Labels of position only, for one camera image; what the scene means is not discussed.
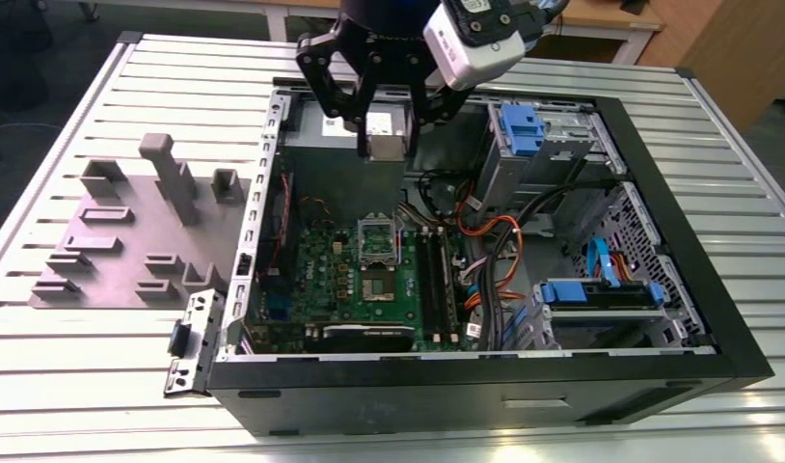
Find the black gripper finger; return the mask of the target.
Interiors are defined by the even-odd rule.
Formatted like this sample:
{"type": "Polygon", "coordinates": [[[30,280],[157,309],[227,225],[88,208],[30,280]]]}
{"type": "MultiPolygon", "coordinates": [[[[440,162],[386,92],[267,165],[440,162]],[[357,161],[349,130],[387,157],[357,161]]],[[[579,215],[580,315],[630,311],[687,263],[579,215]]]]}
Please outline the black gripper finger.
{"type": "Polygon", "coordinates": [[[442,86],[431,95],[423,83],[410,86],[410,109],[406,124],[406,158],[414,158],[422,127],[450,121],[460,110],[468,91],[442,86]]]}
{"type": "Polygon", "coordinates": [[[360,42],[328,33],[299,40],[296,62],[323,112],[329,118],[341,118],[344,126],[352,126],[357,155],[368,158],[367,113],[378,85],[379,53],[360,42]],[[349,93],[341,89],[329,71],[335,53],[351,66],[357,64],[353,69],[357,80],[349,93]]]}

